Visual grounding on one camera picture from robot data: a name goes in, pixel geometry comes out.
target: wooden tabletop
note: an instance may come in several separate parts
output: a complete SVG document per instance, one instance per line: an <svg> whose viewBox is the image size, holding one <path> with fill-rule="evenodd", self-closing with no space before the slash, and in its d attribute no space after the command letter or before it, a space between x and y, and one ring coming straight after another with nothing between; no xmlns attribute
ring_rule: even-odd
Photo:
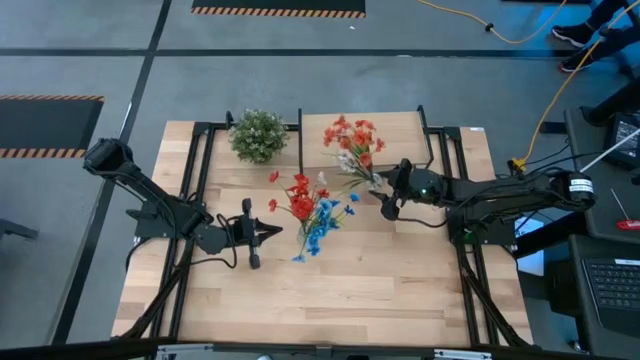
<svg viewBox="0 0 640 360"><path fill-rule="evenodd" d="M375 123L387 149L374 156L380 166L396 164L402 157L413 162L428 158L418 113L346 114L348 120ZM318 142L338 115L303 118L305 174L333 174L335 164L321 152L331 152ZM193 122L172 121L165 128L153 180L177 194L189 151ZM481 128L462 128L469 177L494 177L486 135ZM380 215L380 204L362 189L356 215L323 239L322 251L307 263L293 263L299 244L299 223L283 211L270 213L268 201L286 203L286 195L268 176L298 173L298 136L290 133L288 146L269 165L240 162L231 151L226 131L215 134L205 201L210 213L229 217L241 213L240 203L251 197L253 216L284 227L259 249L261 268L251 270L248 249L238 250L238 267L208 262L191 269L179 339L202 342L340 344L385 346L469 346L460 275L447 230L417 224L390 222ZM442 172L439 144L432 137L435 161L431 169ZM455 151L449 144L452 167ZM328 176L329 189L340 188ZM404 217L437 222L444 210L408 203ZM157 292L167 250L166 239L154 239L132 257L112 333L126 331ZM492 298L525 340L531 342L529 322L520 291L516 263L498 246L483 246ZM218 256L230 259L230 250ZM196 249L194 260L209 257ZM165 310L161 334L168 332L173 299ZM487 341L481 305L476 299L481 339Z"/></svg>

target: green plant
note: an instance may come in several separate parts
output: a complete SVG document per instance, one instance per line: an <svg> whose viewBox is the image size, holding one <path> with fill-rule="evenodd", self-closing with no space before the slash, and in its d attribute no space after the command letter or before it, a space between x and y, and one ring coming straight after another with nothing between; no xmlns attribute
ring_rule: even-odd
<svg viewBox="0 0 640 360"><path fill-rule="evenodd" d="M288 139L282 116L262 110L245 111L229 132L231 149L238 158L254 164L269 162L287 146Z"/></svg>

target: person's leg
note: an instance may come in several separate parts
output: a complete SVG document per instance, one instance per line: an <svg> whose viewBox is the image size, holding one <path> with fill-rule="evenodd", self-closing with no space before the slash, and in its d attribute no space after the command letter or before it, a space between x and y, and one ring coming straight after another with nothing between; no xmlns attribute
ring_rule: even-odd
<svg viewBox="0 0 640 360"><path fill-rule="evenodd" d="M610 21L616 11L624 6L622 0L602 0L593 9L591 17L586 22L574 26L554 26L551 33L554 37L568 41L575 47L584 47L591 40L593 34Z"/></svg>
<svg viewBox="0 0 640 360"><path fill-rule="evenodd" d="M598 47L593 50L589 58L585 60L581 69L587 68L595 61L610 56L638 41L640 41L640 29L629 27L624 30L614 30L598 45ZM588 49L584 49L563 61L560 64L560 70L563 72L574 72L580 61L582 61L582 58L586 55L587 51Z"/></svg>

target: yellow cable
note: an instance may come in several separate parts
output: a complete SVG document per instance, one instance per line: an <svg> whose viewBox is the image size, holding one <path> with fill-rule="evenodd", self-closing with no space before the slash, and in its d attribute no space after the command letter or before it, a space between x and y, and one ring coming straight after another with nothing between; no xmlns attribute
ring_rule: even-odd
<svg viewBox="0 0 640 360"><path fill-rule="evenodd" d="M637 0L636 2L634 2L633 4L631 4L628 8L624 9L624 11L622 13L620 13L620 15L618 15L610 24L609 26L607 26L607 29L611 29L611 27L613 27L613 25L615 25L626 13L628 13L629 11L631 11L634 7L638 6L640 4L640 0ZM542 123L544 122L544 119L546 119L547 115L549 115L549 111L551 110L551 108L553 107L553 105L556 104L556 101L558 101L558 97L560 97L560 94L562 94L562 92L564 91L564 89L567 87L567 85L569 84L569 82L571 82L571 79L573 79L573 77L575 76L575 74L582 68L582 65L584 65L584 62L587 60L587 58L589 56L591 56L591 54L593 53L593 50L602 42L602 36L600 36L598 38L598 40L593 44L593 46L589 49L589 51L587 51L587 53L584 55L584 57L582 58L582 60L580 61L580 63L578 64L578 66L576 67L576 69L571 73L571 75L569 75L569 77L567 78L567 80L565 80L564 84L562 84L562 86L560 87L560 89L558 90L558 92L556 93L556 95L553 97L553 100L551 100L551 103L549 104L549 106L547 106L547 109L544 111L544 113L542 114L542 117L540 118L540 120L538 121L538 125L536 126L536 130L533 133L533 137L531 138L531 142L529 143L529 151L527 152L527 155L522 158L522 159L516 159L513 158L513 165L516 169L519 170L526 170L526 168L524 167L524 164L527 162L527 160L529 160L529 158L531 157L531 154L533 153L533 145L535 144L536 141L536 137L538 136L538 133L540 132L540 127L542 126Z"/></svg>
<svg viewBox="0 0 640 360"><path fill-rule="evenodd" d="M475 16L475 15L473 15L471 13L460 11L460 10L454 10L454 9L450 9L450 8L447 8L447 7L444 7L444 6L432 4L432 3L428 2L428 1L425 1L425 0L417 0L417 1L419 3L424 4L424 5L431 6L434 9L446 11L446 12L449 12L449 13L452 13L452 14L458 14L458 15L466 16L468 18L471 18L471 19L481 23L484 26L488 26L489 25L488 22L480 19L479 17L477 17L477 16ZM540 31L542 31L544 28L546 28L547 25L549 25L549 23L551 22L551 20L553 20L556 17L556 15L558 15L560 10L562 10L562 7L567 3L567 1L568 0L562 1L562 4L560 4L558 6L558 8L556 9L556 12L554 12L553 15L551 15L551 17L549 19L547 19L547 21L545 21L545 23L542 24L542 26L540 26L540 28L538 30L536 30L533 34L527 36L526 38L524 38L522 40L509 40L509 39L505 38L504 36L500 35L500 33L498 33L493 27L490 30L500 40L502 40L502 41L504 41L504 42L506 42L508 44L511 44L511 45L523 44L523 43L533 39L536 35L538 35L540 33Z"/></svg>

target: gray floor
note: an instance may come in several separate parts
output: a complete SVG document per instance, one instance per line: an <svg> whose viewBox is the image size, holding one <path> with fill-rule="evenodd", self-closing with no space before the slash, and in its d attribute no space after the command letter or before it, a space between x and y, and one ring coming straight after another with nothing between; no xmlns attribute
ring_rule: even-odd
<svg viewBox="0 0 640 360"><path fill-rule="evenodd" d="M7 0L0 3L2 48L146 48L161 0ZM476 12L511 38L525 36L553 6L482 4L448 6ZM441 14L413 0L368 0L364 20L215 17L189 13L189 0L174 0L161 49L513 49L479 24ZM579 22L588 7L567 7L558 22ZM566 49L541 35L519 49ZM105 107L93 136L117 137L127 113L142 57L0 56L0 94L97 94ZM494 166L522 156L536 122L566 76L558 59L397 57L156 57L130 139L136 162L151 173L168 120L222 120L245 108L276 111L289 121L307 113L413 110L424 105L434 125L481 126ZM627 82L614 62L579 74L550 114L596 104ZM543 135L533 158L564 145ZM38 228L36 242L6 237L0 243L0 347L50 340L65 289L77 261L100 181L79 160L0 159L0 217ZM100 236L69 341L107 339L125 276L137 206L116 190ZM527 299L536 343L569 350L571 324L537 299ZM545 332L540 319L567 331ZM232 357L255 358L255 355ZM182 358L200 358L195 354Z"/></svg>

